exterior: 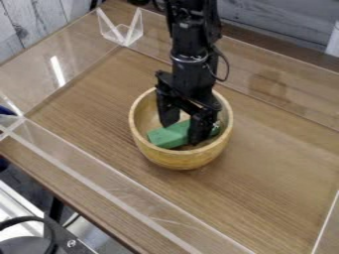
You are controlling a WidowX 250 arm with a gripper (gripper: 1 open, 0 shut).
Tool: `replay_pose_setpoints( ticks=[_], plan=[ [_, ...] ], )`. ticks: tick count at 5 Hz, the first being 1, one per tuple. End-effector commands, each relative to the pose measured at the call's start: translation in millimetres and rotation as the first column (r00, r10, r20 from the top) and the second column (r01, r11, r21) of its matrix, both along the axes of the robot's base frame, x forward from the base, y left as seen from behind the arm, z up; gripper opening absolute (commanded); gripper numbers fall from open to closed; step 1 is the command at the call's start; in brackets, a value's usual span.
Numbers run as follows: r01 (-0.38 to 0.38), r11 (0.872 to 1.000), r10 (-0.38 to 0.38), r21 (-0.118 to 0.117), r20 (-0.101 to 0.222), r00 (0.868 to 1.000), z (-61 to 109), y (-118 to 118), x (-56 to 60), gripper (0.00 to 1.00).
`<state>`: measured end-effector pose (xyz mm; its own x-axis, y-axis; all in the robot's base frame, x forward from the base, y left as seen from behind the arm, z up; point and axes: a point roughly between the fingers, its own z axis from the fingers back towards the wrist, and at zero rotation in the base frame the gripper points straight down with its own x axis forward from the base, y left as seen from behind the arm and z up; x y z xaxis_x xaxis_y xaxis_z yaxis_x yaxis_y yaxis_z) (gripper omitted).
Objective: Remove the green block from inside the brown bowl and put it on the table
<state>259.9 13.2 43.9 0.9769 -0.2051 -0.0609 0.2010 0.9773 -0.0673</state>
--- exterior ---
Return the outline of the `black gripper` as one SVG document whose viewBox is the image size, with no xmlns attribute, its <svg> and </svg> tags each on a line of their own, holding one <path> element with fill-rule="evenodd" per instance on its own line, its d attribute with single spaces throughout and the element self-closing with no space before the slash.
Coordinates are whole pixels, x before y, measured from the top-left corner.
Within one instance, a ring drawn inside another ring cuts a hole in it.
<svg viewBox="0 0 339 254">
<path fill-rule="evenodd" d="M 172 71 L 156 71 L 156 105 L 159 120 L 164 127 L 180 119 L 180 110 L 194 112 L 190 103 L 198 103 L 202 108 L 191 116 L 188 143 L 196 146 L 206 141 L 215 123 L 222 104 L 214 95 L 218 80 L 216 71 L 219 58 L 216 56 L 172 56 Z"/>
</svg>

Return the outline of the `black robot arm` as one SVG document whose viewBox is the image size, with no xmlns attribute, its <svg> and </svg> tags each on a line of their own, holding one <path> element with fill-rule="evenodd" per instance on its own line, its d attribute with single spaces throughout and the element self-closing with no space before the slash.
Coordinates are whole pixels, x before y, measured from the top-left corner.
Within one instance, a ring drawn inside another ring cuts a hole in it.
<svg viewBox="0 0 339 254">
<path fill-rule="evenodd" d="M 172 38 L 172 71 L 156 71 L 156 105 L 160 123 L 170 127 L 180 111 L 190 114 L 188 144 L 204 142 L 223 106 L 214 95 L 218 79 L 222 22 L 216 0 L 164 0 Z"/>
</svg>

